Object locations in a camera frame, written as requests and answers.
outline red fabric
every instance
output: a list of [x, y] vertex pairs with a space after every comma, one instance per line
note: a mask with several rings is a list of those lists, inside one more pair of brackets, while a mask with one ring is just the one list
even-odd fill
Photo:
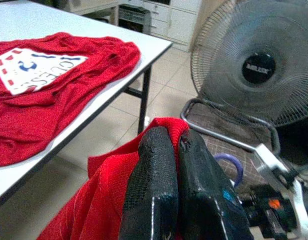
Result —
[[37, 92], [12, 96], [0, 80], [0, 166], [44, 150], [89, 100], [107, 83], [128, 75], [140, 57], [132, 42], [63, 32], [42, 39], [0, 42], [0, 55], [16, 47], [88, 59]]
[[[188, 125], [177, 118], [156, 118], [150, 126], [166, 127], [178, 169], [178, 139]], [[127, 181], [138, 162], [141, 133], [131, 142], [88, 159], [89, 180], [60, 210], [38, 240], [117, 240]]]

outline table leg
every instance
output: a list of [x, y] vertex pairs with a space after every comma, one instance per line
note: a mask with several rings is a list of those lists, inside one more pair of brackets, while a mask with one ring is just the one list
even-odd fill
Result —
[[112, 7], [110, 22], [115, 26], [118, 26], [118, 14], [119, 14], [118, 11], [119, 11], [119, 6]]
[[140, 103], [139, 122], [138, 122], [138, 133], [141, 133], [144, 130], [151, 71], [152, 67], [150, 66], [144, 73], [143, 90]]

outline white printed patch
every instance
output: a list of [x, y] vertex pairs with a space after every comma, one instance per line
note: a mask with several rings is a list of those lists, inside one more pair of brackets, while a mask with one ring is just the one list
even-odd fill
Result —
[[0, 55], [0, 79], [12, 95], [35, 92], [87, 59], [14, 48]]

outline fan brand logo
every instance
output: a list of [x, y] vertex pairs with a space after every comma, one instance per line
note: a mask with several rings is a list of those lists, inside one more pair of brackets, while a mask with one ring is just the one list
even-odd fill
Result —
[[249, 63], [247, 64], [246, 68], [253, 70], [253, 71], [256, 71], [256, 72], [259, 72], [259, 73], [262, 73], [262, 74], [268, 74], [268, 72], [269, 72], [269, 69], [266, 69], [266, 68], [263, 68], [263, 67], [260, 67], [260, 66], [251, 65]]

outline folded red shirt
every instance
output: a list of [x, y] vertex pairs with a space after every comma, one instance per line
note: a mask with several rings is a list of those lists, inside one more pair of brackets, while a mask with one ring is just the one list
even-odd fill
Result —
[[140, 52], [113, 37], [57, 33], [0, 42], [0, 166], [45, 149], [106, 84], [128, 75]]
[[[155, 118], [148, 129], [166, 127], [178, 170], [178, 140], [188, 125], [178, 118]], [[38, 240], [117, 240], [127, 181], [138, 162], [144, 132], [105, 155], [88, 159], [89, 180], [42, 231]]]

